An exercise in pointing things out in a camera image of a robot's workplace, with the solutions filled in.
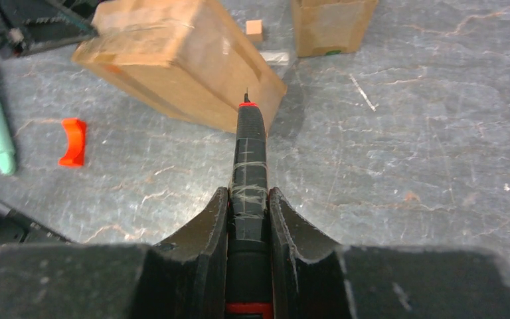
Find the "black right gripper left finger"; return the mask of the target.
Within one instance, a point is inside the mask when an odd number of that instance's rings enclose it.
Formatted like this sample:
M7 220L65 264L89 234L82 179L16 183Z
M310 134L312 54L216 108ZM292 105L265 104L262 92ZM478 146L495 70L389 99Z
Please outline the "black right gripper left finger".
M0 245L0 318L223 318L228 191L161 242Z

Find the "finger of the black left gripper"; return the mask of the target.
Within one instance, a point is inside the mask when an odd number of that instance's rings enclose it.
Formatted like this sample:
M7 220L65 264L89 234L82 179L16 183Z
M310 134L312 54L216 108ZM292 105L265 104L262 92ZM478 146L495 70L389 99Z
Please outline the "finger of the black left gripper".
M91 25L97 1L0 1L14 55L30 55L98 35Z

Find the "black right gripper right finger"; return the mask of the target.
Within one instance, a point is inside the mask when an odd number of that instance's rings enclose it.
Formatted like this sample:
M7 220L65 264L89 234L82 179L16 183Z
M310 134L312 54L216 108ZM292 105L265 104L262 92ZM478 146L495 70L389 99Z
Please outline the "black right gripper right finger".
M510 318L510 265L469 246L341 245L269 196L276 318Z

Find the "red black utility knife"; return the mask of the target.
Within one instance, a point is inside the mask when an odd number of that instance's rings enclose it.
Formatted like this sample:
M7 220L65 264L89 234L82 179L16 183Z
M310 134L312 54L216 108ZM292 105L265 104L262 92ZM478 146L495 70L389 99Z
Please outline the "red black utility knife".
M273 318L266 130L248 95L238 107L229 186L226 318Z

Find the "brown cardboard box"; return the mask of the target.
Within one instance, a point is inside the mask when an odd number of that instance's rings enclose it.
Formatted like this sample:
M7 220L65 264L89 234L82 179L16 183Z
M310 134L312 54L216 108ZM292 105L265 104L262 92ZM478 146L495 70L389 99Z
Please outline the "brown cardboard box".
M169 117L235 132L245 98L266 128L286 85L219 1L105 1L72 60Z

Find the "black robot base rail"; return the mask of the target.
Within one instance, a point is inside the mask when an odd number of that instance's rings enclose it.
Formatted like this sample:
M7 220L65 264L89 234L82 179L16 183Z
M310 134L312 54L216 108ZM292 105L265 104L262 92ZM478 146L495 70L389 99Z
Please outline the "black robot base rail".
M71 240L0 202L0 245L52 242L69 243Z

